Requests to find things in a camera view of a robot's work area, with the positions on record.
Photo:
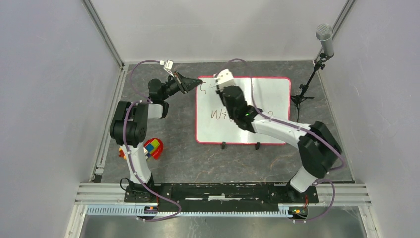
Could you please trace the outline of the pink framed whiteboard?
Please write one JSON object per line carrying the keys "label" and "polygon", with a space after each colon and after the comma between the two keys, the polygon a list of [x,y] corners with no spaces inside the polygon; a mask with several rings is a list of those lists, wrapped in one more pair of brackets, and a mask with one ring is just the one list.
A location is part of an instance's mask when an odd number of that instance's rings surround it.
{"label": "pink framed whiteboard", "polygon": [[[226,107],[216,93],[212,76],[201,76],[196,90],[196,141],[203,144],[263,144],[283,145],[278,139],[241,130],[229,117]],[[235,77],[245,99],[252,100],[263,113],[281,120],[289,120],[291,81],[285,77]]]}

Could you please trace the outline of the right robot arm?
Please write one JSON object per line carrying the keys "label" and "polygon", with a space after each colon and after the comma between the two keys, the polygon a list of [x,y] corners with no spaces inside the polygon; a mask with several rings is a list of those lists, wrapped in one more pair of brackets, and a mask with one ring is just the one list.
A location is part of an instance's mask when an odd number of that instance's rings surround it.
{"label": "right robot arm", "polygon": [[242,130],[267,135],[297,148],[302,166],[288,182],[286,196],[299,202],[306,190],[334,169],[337,159],[343,160],[336,139],[325,124],[302,124],[269,117],[262,110],[249,105],[239,86],[218,87],[217,94],[228,115]]}

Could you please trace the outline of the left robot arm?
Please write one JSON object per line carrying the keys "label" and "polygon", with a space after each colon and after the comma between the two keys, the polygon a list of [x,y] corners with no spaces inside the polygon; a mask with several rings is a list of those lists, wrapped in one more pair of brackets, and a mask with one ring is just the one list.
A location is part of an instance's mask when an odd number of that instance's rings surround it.
{"label": "left robot arm", "polygon": [[150,202],[156,195],[152,173],[147,165],[147,154],[143,142],[146,137],[149,119],[163,119],[167,116],[169,103],[174,94],[186,94],[199,85],[202,80],[185,77],[175,72],[166,82],[151,79],[148,82],[148,101],[119,101],[110,126],[110,136],[120,146],[120,155],[128,164],[130,177],[125,188],[128,197]]}

